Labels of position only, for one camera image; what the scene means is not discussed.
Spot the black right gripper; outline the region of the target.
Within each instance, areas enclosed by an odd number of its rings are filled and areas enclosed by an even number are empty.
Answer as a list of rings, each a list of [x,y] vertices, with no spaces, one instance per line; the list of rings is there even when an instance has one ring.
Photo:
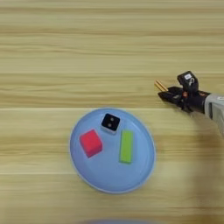
[[[187,113],[193,111],[205,113],[205,101],[209,96],[208,92],[198,91],[197,93],[190,94],[183,93],[182,87],[169,87],[168,92],[159,92],[158,96],[165,102],[176,105],[182,108]]]

